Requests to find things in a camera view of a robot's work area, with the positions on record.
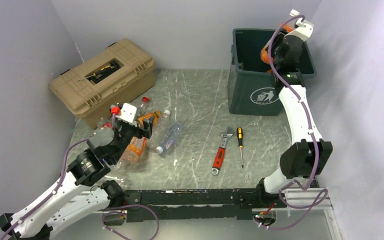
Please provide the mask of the crushed clear blue label bottle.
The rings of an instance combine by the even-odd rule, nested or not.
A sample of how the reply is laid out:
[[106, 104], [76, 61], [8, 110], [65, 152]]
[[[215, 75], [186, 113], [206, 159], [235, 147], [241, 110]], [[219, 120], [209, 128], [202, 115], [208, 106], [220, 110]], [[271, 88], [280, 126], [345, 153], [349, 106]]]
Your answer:
[[168, 128], [160, 144], [155, 148], [156, 153], [159, 155], [166, 153], [174, 145], [176, 140], [179, 138], [179, 135], [183, 130], [183, 127], [184, 126], [178, 122], [172, 123]]

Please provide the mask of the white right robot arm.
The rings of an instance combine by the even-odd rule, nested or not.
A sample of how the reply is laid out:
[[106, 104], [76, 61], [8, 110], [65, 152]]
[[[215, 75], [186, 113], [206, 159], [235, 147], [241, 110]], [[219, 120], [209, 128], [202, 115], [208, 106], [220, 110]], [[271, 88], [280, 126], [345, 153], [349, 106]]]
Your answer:
[[305, 78], [299, 68], [304, 41], [293, 35], [274, 34], [266, 47], [271, 81], [286, 113], [292, 145], [281, 155], [278, 169], [263, 179], [264, 189], [255, 194], [256, 203], [267, 208], [275, 194], [294, 180], [312, 181], [320, 175], [333, 151], [314, 123], [307, 101]]

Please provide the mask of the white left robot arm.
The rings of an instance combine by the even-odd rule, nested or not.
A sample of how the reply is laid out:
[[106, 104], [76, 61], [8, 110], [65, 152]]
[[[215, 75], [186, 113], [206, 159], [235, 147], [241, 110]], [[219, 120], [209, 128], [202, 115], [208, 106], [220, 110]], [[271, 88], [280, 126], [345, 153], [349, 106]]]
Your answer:
[[81, 140], [88, 147], [70, 164], [68, 155], [64, 156], [60, 176], [53, 185], [18, 212], [0, 216], [1, 239], [49, 240], [92, 212], [107, 207], [119, 209], [125, 202], [125, 192], [115, 180], [106, 180], [90, 194], [70, 201], [110, 173], [110, 167], [119, 162], [134, 137], [149, 139], [152, 131], [152, 119], [137, 123], [117, 117], [110, 128], [99, 129]]

